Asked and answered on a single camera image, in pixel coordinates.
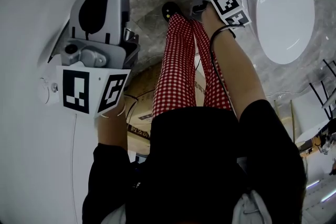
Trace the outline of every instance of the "toilet seat lid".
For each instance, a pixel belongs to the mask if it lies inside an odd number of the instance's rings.
[[[267,57],[287,64],[304,51],[314,27],[314,0],[255,0],[255,31]]]

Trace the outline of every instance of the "red gingham pants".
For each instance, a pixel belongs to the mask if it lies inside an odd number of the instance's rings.
[[[155,89],[153,118],[168,110],[196,106],[194,35],[206,80],[204,106],[230,110],[228,98],[211,64],[209,38],[203,25],[174,14],[169,20],[161,74]],[[223,79],[216,58],[215,62]]]

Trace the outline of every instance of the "black shoe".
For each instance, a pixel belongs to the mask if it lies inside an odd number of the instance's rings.
[[[165,3],[163,6],[162,6],[162,15],[163,15],[163,18],[169,22],[169,19],[175,14],[175,13],[178,13],[180,15],[183,15],[180,7],[178,6],[177,3],[175,2],[167,2]]]

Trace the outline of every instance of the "marble floor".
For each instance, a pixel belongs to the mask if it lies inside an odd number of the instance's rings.
[[[160,61],[165,46],[167,22],[161,7],[167,1],[177,2],[188,14],[192,0],[130,0],[131,21],[129,27],[139,34],[141,51],[135,72]],[[303,54],[288,65],[269,60],[250,27],[237,32],[237,41],[251,59],[263,83],[269,100],[290,100],[296,94],[309,90],[309,82],[325,82],[334,88],[331,72],[322,59],[336,58],[336,3],[335,0],[315,0],[316,21],[309,45]]]

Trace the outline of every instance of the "screw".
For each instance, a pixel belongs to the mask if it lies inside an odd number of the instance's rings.
[[[58,92],[58,85],[57,85],[57,83],[51,84],[51,91],[52,92]]]

